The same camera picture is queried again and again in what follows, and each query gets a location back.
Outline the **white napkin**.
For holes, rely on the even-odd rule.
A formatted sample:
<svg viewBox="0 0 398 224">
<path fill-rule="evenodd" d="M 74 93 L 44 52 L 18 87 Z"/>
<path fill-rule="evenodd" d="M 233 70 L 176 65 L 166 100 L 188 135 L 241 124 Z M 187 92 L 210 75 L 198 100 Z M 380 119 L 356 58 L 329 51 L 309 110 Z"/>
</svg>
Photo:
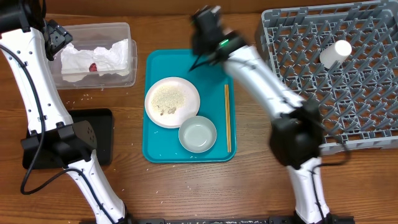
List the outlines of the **white napkin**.
<svg viewBox="0 0 398 224">
<path fill-rule="evenodd" d="M 96 64 L 99 76 L 106 72 L 125 70 L 129 66 L 129 40 L 114 43 L 110 49 L 97 47 L 94 50 L 77 50 L 68 44 L 61 52 L 62 78 L 67 82 L 78 82 L 86 77 L 92 63 Z"/>
</svg>

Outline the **red snack wrapper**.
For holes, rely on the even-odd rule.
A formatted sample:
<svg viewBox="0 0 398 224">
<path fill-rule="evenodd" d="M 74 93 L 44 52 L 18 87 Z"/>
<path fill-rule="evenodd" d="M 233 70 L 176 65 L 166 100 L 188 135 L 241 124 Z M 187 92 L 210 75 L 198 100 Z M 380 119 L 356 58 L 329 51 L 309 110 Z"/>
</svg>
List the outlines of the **red snack wrapper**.
<svg viewBox="0 0 398 224">
<path fill-rule="evenodd" d="M 97 71 L 97 67 L 95 63 L 92 63 L 89 67 L 89 71 L 90 72 L 96 72 Z"/>
</svg>

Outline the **grey bowl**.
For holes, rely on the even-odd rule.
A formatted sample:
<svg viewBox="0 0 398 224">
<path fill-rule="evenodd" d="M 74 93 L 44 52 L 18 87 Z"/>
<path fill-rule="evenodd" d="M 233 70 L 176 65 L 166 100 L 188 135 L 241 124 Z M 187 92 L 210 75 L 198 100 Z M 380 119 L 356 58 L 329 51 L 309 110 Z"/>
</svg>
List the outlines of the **grey bowl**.
<svg viewBox="0 0 398 224">
<path fill-rule="evenodd" d="M 180 144 L 187 151 L 203 153 L 213 147 L 217 130 L 211 120 L 204 116 L 194 116 L 184 121 L 178 130 Z"/>
</svg>

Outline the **white cup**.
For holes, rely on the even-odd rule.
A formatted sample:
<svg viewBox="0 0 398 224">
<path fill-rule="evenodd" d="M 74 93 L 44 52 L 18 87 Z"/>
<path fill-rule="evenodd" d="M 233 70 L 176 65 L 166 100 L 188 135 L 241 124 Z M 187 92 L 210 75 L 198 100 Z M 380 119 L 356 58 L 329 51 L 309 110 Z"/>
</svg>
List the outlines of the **white cup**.
<svg viewBox="0 0 398 224">
<path fill-rule="evenodd" d="M 320 62 L 329 69 L 335 62 L 343 63 L 352 53 L 352 46 L 346 40 L 338 40 L 320 54 Z"/>
</svg>

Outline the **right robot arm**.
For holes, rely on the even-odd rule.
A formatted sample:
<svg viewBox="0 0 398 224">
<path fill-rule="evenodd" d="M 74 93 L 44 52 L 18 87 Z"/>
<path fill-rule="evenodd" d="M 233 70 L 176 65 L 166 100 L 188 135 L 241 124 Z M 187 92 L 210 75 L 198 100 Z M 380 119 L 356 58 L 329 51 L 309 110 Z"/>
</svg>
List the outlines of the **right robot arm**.
<svg viewBox="0 0 398 224">
<path fill-rule="evenodd" d="M 220 6 L 205 6 L 191 17 L 193 54 L 191 69 L 221 65 L 265 109 L 271 119 L 270 149 L 289 172 L 299 223 L 326 223 L 330 210 L 320 177 L 323 127 L 319 104 L 304 100 L 276 77 L 253 45 L 221 25 Z"/>
</svg>

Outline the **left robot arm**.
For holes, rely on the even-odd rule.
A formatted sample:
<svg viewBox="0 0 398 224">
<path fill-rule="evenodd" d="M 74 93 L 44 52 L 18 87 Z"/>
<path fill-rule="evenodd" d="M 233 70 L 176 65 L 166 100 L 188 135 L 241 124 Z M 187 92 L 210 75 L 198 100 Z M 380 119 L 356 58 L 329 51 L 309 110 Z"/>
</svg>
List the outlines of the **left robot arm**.
<svg viewBox="0 0 398 224">
<path fill-rule="evenodd" d="M 33 157 L 20 191 L 32 195 L 63 174 L 80 188 L 96 223 L 133 223 L 98 161 L 95 130 L 87 121 L 74 122 L 62 103 L 48 62 L 73 37 L 54 20 L 46 21 L 45 1 L 1 1 L 1 51 L 14 74 L 27 114 L 29 137 L 22 147 Z M 40 186 L 26 190 L 28 178 L 42 154 L 62 171 Z"/>
</svg>

